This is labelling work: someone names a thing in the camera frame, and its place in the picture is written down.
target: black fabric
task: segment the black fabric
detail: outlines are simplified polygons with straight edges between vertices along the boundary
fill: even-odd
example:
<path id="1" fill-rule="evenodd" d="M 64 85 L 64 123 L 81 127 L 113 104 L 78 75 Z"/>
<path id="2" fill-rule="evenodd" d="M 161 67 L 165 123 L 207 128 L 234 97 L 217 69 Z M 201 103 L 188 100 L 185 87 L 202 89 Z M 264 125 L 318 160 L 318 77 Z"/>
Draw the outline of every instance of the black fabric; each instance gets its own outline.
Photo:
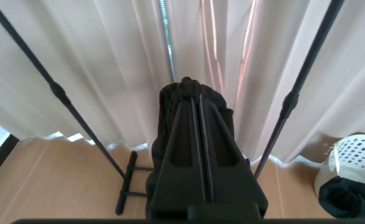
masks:
<path id="1" fill-rule="evenodd" d="M 198 100 L 200 95 L 211 100 L 216 105 L 229 131 L 234 136 L 233 110 L 226 107 L 225 99 L 221 94 L 189 77 L 183 78 L 181 83 L 171 83 L 165 86 L 160 91 L 157 138 L 152 145 L 154 171 L 146 180 L 147 203 L 150 203 L 152 200 L 178 104 L 184 99 L 195 98 Z"/>
<path id="2" fill-rule="evenodd" d="M 365 184 L 335 177 L 320 187 L 319 203 L 336 218 L 365 218 Z"/>

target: black base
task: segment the black base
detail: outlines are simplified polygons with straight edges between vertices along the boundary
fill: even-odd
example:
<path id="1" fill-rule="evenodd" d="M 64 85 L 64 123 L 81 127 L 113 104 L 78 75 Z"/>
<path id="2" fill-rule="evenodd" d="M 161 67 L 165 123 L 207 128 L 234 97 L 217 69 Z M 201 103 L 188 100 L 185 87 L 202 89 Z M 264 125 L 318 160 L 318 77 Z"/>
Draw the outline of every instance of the black base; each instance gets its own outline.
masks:
<path id="1" fill-rule="evenodd" d="M 127 165 L 126 177 L 124 178 L 124 182 L 122 183 L 119 201 L 116 206 L 117 215 L 121 215 L 123 213 L 124 206 L 126 205 L 127 196 L 147 197 L 147 194 L 145 194 L 145 193 L 129 191 L 130 183 L 131 183 L 131 179 L 132 179 L 132 173 L 134 172 L 134 170 L 153 171 L 153 168 L 136 167 L 135 162 L 137 161 L 137 158 L 138 158 L 138 153 L 136 151 L 132 151 L 130 160 Z"/>

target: beige curtain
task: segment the beige curtain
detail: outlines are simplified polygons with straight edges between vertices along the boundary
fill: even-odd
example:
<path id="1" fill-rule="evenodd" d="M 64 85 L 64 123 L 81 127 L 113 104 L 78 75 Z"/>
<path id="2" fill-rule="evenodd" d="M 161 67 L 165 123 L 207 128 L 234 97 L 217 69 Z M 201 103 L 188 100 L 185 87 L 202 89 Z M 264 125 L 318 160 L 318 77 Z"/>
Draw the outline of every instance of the beige curtain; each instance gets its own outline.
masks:
<path id="1" fill-rule="evenodd" d="M 176 80 L 222 91 L 236 109 L 236 141 L 252 160 L 329 3 L 165 1 Z M 100 140 L 150 145 L 158 92 L 172 82 L 158 0 L 1 0 L 0 8 Z M 88 137 L 1 26 L 0 125 L 22 139 L 56 131 Z M 272 154 L 288 162 L 355 132 L 365 133 L 365 1 L 347 0 Z"/>

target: light brown floor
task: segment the light brown floor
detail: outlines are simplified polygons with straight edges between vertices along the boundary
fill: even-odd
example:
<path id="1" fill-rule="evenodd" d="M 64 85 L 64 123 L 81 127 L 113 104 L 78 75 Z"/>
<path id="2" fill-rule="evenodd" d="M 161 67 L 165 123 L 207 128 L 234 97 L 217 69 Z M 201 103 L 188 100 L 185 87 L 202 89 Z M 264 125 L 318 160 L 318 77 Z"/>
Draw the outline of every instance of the light brown floor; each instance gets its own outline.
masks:
<path id="1" fill-rule="evenodd" d="M 125 169 L 130 149 L 110 151 Z M 151 166 L 147 149 L 137 165 Z M 266 218 L 331 218 L 313 191 L 316 169 L 295 164 L 281 169 L 268 161 L 259 178 L 269 209 Z M 147 172 L 135 171 L 131 190 L 144 192 Z M 19 218 L 144 218 L 144 198 L 129 197 L 124 214 L 114 213 L 122 179 L 96 146 L 84 139 L 26 139 L 0 168 L 0 223 Z"/>

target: perforated plastic basket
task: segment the perforated plastic basket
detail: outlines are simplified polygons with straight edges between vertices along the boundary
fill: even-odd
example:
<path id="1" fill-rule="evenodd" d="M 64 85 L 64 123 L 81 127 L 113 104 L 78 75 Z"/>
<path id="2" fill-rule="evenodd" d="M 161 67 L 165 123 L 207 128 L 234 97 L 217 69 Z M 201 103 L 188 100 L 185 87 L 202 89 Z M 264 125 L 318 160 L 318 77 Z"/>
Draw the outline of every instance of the perforated plastic basket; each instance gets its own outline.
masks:
<path id="1" fill-rule="evenodd" d="M 315 192 L 330 179 L 340 176 L 365 183 L 365 134 L 341 139 L 334 145 L 315 178 Z"/>

